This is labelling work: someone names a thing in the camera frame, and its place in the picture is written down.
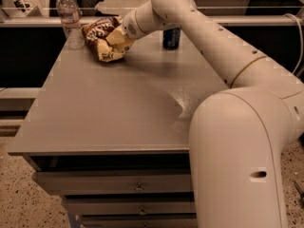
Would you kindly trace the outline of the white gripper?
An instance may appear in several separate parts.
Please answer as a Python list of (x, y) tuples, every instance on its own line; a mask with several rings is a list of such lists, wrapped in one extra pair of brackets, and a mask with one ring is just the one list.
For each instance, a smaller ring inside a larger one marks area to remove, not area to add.
[(134, 9), (123, 18), (123, 28), (115, 28), (105, 39), (115, 48), (125, 48), (133, 45), (133, 39), (140, 39), (142, 37), (143, 32), (138, 26), (136, 10)]

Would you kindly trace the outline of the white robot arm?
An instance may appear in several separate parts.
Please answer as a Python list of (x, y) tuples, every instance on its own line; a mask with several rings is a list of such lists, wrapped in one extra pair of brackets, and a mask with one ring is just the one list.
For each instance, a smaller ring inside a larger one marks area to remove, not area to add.
[(227, 88), (205, 99), (189, 129), (199, 228), (288, 228), (281, 152), (304, 131), (302, 82), (200, 13), (194, 0), (149, 0), (117, 42), (180, 28)]

